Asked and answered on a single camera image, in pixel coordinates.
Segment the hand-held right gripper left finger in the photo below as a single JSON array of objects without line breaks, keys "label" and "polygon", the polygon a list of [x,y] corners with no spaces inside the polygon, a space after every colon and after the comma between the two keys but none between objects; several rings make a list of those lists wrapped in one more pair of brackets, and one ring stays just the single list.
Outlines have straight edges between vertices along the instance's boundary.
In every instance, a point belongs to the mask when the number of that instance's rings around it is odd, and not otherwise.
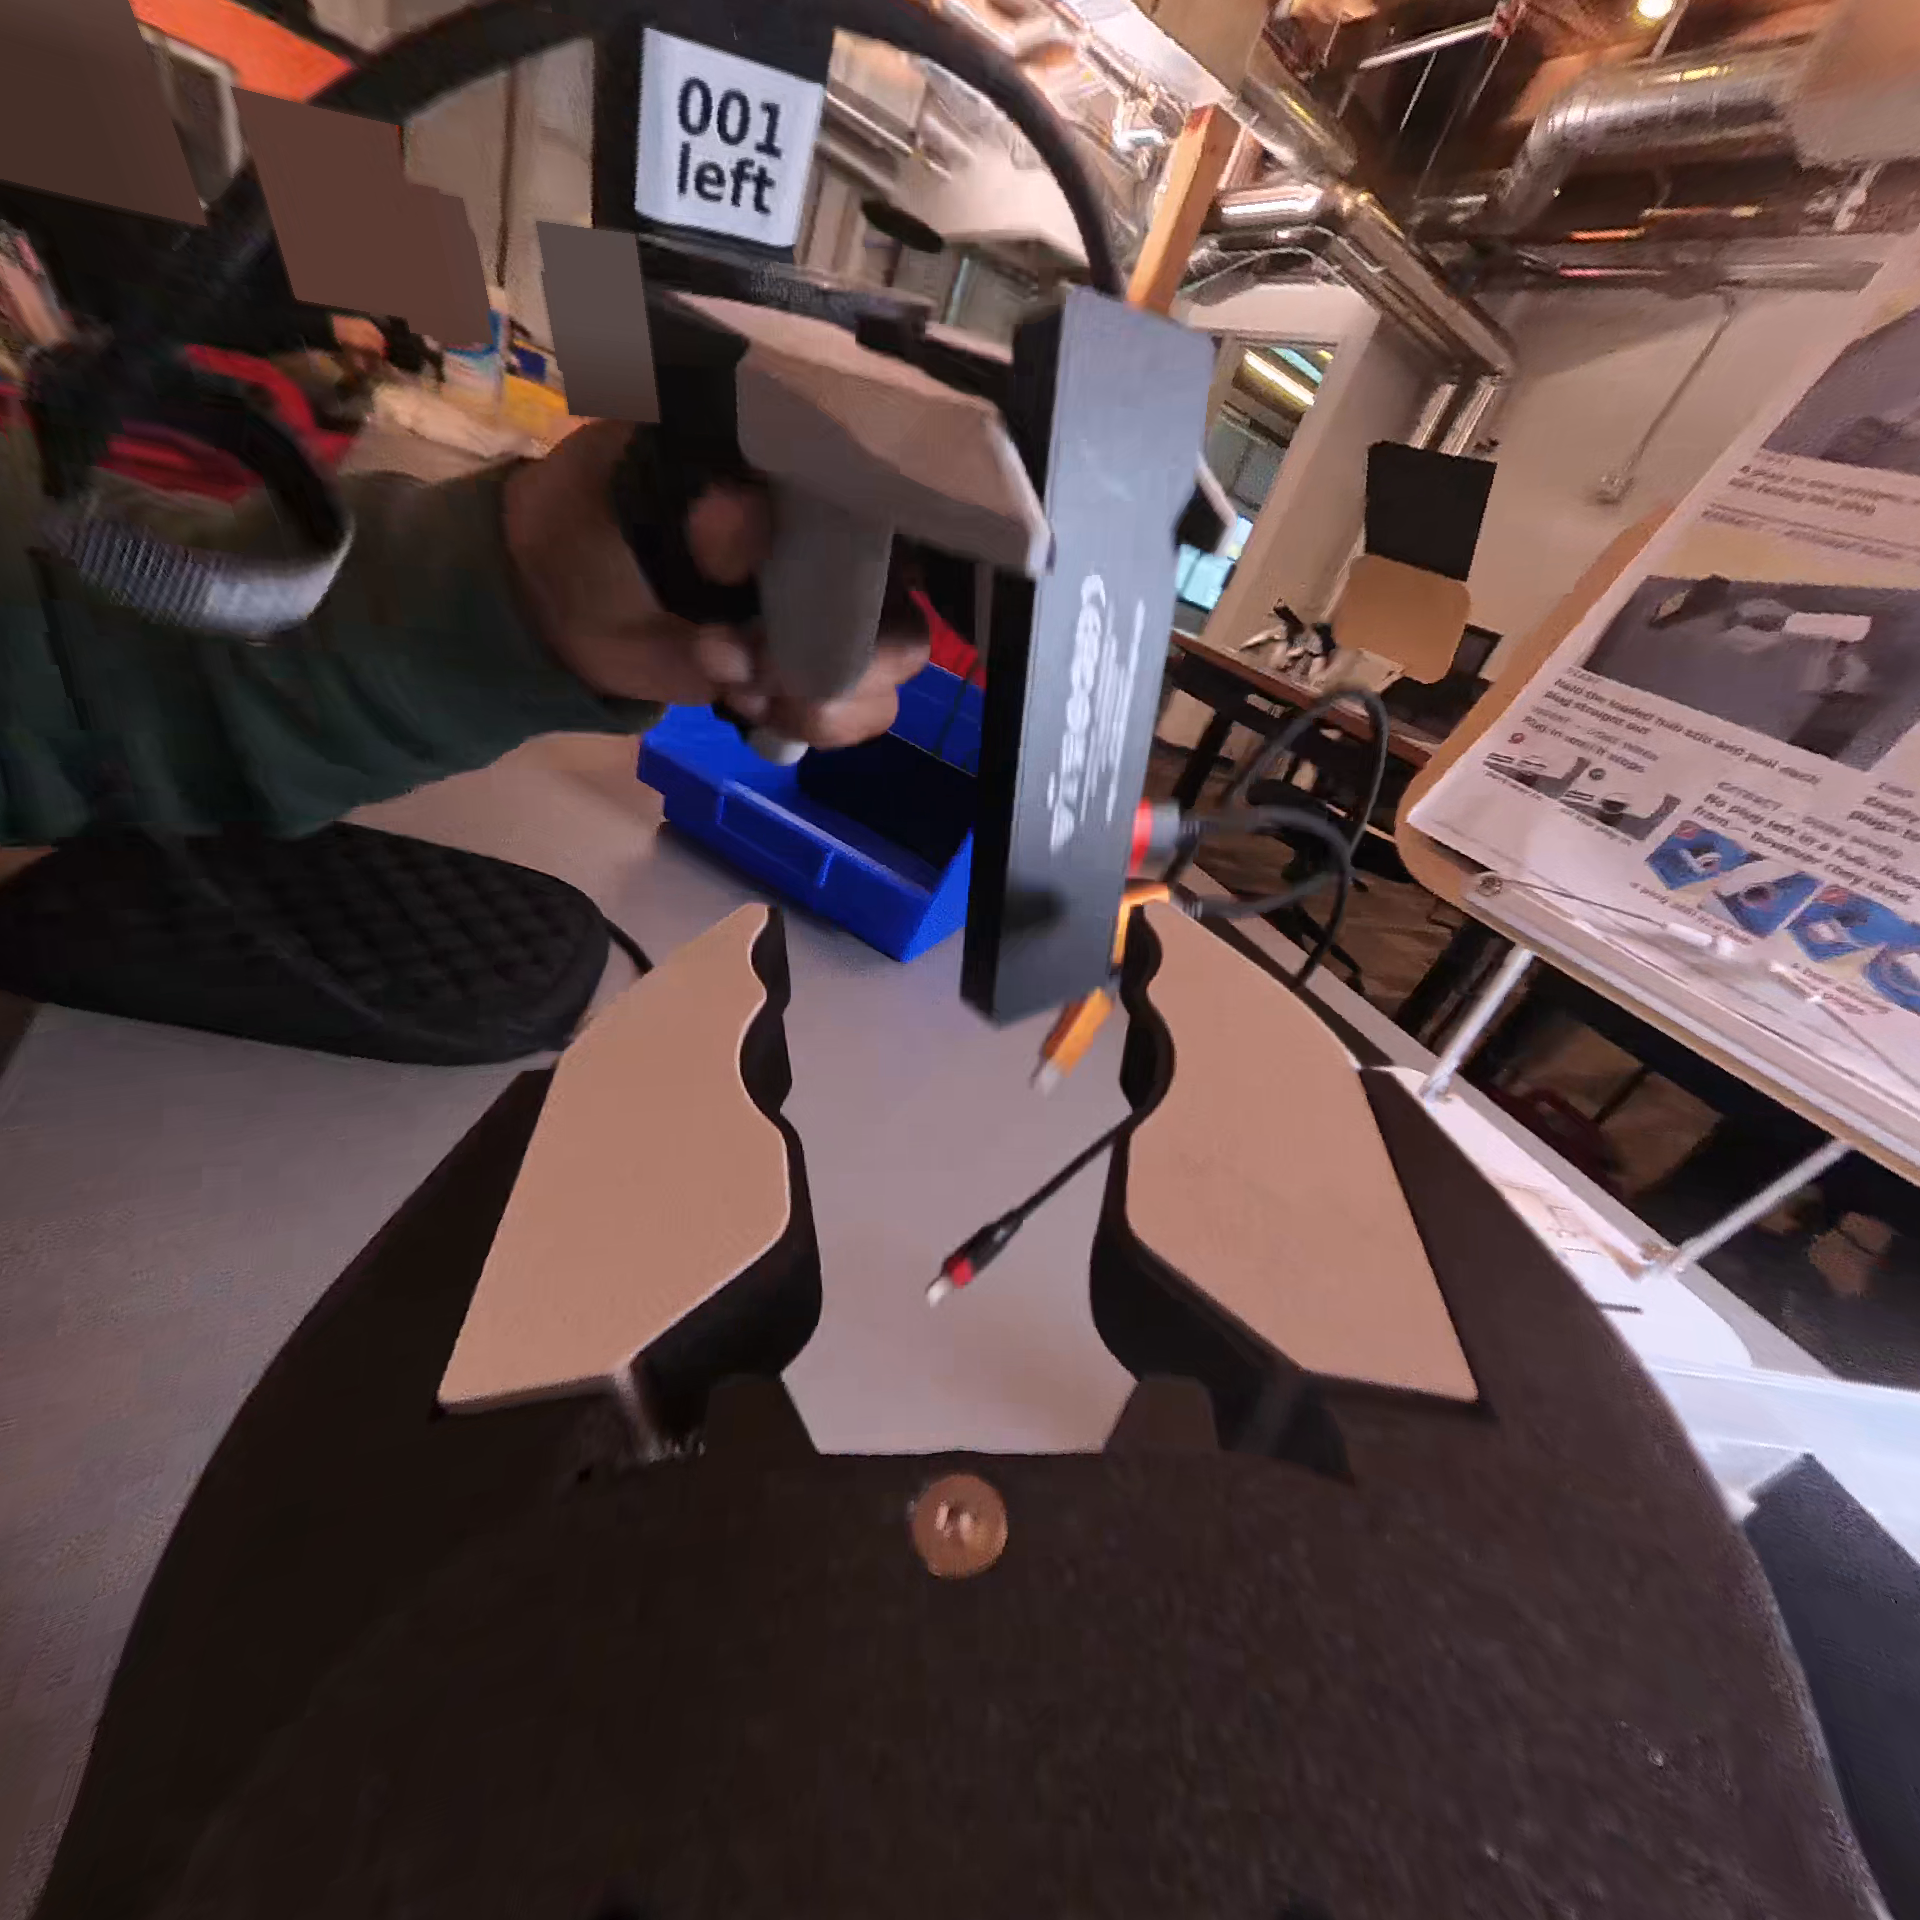
[{"label": "hand-held right gripper left finger", "polygon": [[609,1399],[646,1454],[822,1313],[782,914],[738,908],[609,1001],[551,1069],[439,1380],[455,1418]]}]

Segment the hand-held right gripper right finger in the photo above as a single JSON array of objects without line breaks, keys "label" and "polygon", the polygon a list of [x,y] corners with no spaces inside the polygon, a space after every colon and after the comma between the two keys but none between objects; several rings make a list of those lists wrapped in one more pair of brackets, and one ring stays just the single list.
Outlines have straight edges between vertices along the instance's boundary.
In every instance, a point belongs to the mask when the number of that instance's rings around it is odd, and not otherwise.
[{"label": "hand-held right gripper right finger", "polygon": [[1478,1389],[1359,1068],[1310,1003],[1166,902],[1122,972],[1115,1146],[1091,1306],[1134,1377],[1218,1404],[1291,1369],[1443,1404]]}]

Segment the black usb hub white print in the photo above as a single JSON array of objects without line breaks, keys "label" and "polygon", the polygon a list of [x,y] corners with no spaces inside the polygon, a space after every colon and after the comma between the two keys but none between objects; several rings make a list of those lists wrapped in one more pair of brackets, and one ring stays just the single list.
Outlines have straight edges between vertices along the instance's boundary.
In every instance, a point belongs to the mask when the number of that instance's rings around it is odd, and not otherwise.
[{"label": "black usb hub white print", "polygon": [[1204,335],[1089,289],[1015,333],[1050,559],[993,598],[959,995],[994,1023],[1110,970],[1212,365]]}]

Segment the blue plastic bin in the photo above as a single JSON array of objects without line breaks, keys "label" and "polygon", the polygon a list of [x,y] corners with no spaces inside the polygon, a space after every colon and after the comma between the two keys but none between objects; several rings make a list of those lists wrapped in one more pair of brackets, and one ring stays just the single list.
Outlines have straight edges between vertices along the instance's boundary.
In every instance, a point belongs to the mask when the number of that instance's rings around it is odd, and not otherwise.
[{"label": "blue plastic bin", "polygon": [[[898,732],[977,774],[983,687],[939,666],[900,687]],[[866,946],[911,963],[967,922],[971,849],[939,871],[815,807],[797,759],[771,762],[718,711],[675,707],[642,739],[637,779],[693,843]]]}]

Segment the clear plastic bin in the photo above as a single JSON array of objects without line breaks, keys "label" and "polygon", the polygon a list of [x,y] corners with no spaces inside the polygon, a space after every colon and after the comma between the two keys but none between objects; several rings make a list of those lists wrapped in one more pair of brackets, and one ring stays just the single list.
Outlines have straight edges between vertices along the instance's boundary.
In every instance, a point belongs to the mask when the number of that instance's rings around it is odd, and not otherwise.
[{"label": "clear plastic bin", "polygon": [[1814,1460],[1889,1535],[1917,1555],[1915,1391],[1653,1351],[1641,1364],[1738,1519],[1787,1470]]}]

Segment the person's left hand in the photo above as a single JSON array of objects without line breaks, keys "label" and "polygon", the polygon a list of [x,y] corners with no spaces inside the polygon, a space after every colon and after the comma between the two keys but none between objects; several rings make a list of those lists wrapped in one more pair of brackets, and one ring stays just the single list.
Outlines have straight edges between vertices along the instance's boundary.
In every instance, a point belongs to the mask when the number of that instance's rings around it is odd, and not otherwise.
[{"label": "person's left hand", "polygon": [[761,659],[757,630],[665,612],[622,535],[613,475],[635,428],[588,420],[501,493],[521,606],[549,651],[595,692],[637,705],[721,705],[812,750],[847,750],[886,732],[898,690],[927,663],[923,623],[879,630],[861,678],[804,701]]}]

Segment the wooden chair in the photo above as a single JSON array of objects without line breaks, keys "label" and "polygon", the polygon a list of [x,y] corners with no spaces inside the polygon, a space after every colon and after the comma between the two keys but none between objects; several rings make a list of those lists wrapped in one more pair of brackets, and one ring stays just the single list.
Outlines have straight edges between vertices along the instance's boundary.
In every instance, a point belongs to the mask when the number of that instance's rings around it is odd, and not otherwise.
[{"label": "wooden chair", "polygon": [[1450,676],[1471,618],[1468,583],[1381,556],[1357,556],[1334,594],[1324,690],[1383,690]]}]

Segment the black monitor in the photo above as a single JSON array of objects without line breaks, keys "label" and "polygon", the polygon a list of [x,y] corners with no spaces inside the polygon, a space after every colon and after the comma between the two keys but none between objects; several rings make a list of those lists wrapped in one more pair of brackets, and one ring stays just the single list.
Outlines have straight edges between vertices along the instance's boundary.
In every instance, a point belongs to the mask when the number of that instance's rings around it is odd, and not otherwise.
[{"label": "black monitor", "polygon": [[1367,449],[1359,553],[1468,583],[1498,465],[1436,449]]}]

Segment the background wooden desk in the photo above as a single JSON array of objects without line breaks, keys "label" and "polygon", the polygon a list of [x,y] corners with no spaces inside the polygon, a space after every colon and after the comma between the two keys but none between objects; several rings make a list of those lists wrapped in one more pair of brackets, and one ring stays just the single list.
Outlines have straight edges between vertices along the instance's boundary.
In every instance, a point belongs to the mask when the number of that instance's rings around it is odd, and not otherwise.
[{"label": "background wooden desk", "polygon": [[1294,676],[1255,666],[1247,655],[1227,654],[1179,630],[1167,635],[1164,682],[1170,692],[1194,700],[1206,716],[1170,789],[1170,795],[1186,807],[1201,801],[1213,769],[1226,762],[1237,729],[1268,739],[1294,714],[1325,707],[1331,717],[1315,724],[1359,743],[1364,754],[1371,753],[1373,724],[1357,690],[1322,692]]}]

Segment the black divider panel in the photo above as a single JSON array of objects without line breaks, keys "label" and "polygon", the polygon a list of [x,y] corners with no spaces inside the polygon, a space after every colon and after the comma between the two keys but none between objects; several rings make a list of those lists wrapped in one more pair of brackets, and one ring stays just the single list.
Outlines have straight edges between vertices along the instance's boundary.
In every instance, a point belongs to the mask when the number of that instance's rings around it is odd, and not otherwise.
[{"label": "black divider panel", "polygon": [[807,803],[931,869],[948,869],[977,828],[977,774],[889,732],[797,762]]}]

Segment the black quilted cushion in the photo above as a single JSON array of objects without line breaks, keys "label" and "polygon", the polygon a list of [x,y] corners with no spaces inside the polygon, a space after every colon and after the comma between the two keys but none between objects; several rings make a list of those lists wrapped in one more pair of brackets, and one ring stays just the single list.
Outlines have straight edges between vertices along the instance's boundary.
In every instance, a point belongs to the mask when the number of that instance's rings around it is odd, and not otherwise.
[{"label": "black quilted cushion", "polygon": [[105,833],[2,886],[4,993],[329,1057],[434,1068],[562,1050],[635,939],[569,882],[411,835]]}]

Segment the printed instruction sheet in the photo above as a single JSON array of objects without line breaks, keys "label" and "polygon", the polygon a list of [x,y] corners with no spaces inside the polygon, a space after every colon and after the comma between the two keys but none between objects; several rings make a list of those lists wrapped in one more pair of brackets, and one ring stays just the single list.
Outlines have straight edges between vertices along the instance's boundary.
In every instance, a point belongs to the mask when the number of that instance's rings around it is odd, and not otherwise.
[{"label": "printed instruction sheet", "polygon": [[1506,924],[1915,1159],[1915,253],[1413,807]]}]

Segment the wooden post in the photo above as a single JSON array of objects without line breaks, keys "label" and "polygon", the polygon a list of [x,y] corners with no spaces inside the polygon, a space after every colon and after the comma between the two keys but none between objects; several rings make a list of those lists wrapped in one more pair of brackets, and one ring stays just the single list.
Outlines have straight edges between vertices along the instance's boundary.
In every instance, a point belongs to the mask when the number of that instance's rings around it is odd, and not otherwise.
[{"label": "wooden post", "polygon": [[1126,305],[1161,315],[1170,311],[1238,140],[1241,125],[1222,106],[1186,115],[1126,279]]}]

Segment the silver ceiling duct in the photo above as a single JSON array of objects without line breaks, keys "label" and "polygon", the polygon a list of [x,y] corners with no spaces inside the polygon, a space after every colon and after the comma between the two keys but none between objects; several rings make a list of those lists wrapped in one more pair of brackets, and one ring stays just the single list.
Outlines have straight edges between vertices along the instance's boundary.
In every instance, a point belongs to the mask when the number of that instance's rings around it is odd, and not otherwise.
[{"label": "silver ceiling duct", "polygon": [[1812,36],[1607,66],[1559,91],[1532,121],[1515,159],[1486,188],[1417,202],[1399,220],[1351,181],[1281,175],[1222,196],[1189,260],[1181,293],[1274,260],[1332,270],[1451,375],[1502,381],[1515,355],[1499,324],[1455,293],[1423,238],[1519,235],[1580,172],[1605,163],[1778,151],[1790,106],[1814,58]]}]

